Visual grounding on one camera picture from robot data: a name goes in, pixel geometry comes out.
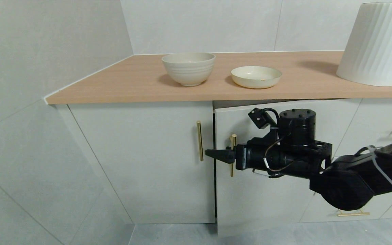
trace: brass cabinet handle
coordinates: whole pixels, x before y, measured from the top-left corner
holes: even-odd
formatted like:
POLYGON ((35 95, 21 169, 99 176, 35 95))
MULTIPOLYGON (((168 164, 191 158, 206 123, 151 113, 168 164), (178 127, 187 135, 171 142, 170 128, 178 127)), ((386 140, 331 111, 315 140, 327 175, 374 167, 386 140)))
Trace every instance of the brass cabinet handle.
MULTIPOLYGON (((237 135, 233 134, 229 137, 229 139, 231 140, 231 144, 232 144, 231 149, 234 149, 235 146, 237 146, 237 135)), ((231 163, 230 168, 231 168, 231 177, 234 177, 234 163, 231 163)))
POLYGON ((337 214, 338 217, 348 217, 348 216, 364 216, 364 215, 370 215, 369 212, 364 212, 362 209, 359 209, 360 213, 350 213, 350 214, 345 214, 341 210, 338 209, 339 214, 337 214))
POLYGON ((199 142, 199 160, 202 162, 203 161, 203 147, 202 147, 202 127, 200 125, 200 121, 196 122, 196 127, 197 127, 197 136, 198 136, 198 142, 199 142))

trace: cream plate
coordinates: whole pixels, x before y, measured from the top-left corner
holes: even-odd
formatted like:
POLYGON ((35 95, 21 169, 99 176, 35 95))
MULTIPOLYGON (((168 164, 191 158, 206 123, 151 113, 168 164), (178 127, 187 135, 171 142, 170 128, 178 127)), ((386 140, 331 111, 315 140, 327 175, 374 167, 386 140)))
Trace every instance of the cream plate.
POLYGON ((246 88, 270 88, 279 81, 279 70, 264 66, 242 66, 231 71, 232 80, 246 88))

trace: gray floor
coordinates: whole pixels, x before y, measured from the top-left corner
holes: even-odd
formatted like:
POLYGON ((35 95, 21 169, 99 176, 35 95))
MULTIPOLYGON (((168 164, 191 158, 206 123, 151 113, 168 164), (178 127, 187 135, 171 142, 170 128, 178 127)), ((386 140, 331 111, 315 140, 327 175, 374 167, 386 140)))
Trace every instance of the gray floor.
POLYGON ((284 225, 218 238, 215 225, 136 225, 129 245, 392 245, 392 218, 284 225))

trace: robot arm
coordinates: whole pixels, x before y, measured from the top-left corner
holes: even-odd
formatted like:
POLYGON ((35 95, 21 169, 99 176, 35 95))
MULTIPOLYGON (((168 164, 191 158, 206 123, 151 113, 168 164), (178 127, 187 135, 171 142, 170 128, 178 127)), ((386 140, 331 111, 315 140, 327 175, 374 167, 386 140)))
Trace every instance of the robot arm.
POLYGON ((266 171, 269 178, 309 179, 311 190, 341 210, 362 208, 373 196, 392 192, 392 144, 362 154, 367 150, 364 147, 331 163, 332 145, 315 140, 313 110, 292 109, 278 115, 271 108, 255 108, 249 117, 259 129, 270 126, 270 132, 234 149, 208 149, 205 154, 225 163, 235 162, 238 170, 266 171), (277 122, 267 111, 275 113, 277 122))

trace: white strap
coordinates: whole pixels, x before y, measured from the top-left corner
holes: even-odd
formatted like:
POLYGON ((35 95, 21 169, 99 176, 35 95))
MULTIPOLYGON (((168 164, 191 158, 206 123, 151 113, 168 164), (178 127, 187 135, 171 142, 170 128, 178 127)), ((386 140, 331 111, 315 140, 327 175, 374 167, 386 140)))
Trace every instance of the white strap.
POLYGON ((370 153, 372 154, 372 161, 373 161, 373 164, 375 165, 376 169, 379 170, 379 172, 381 172, 381 174, 392 185, 392 180, 388 177, 388 175, 386 175, 386 173, 378 166, 378 163, 376 162, 376 154, 375 154, 376 148, 374 146, 366 146, 366 147, 370 151, 370 153))

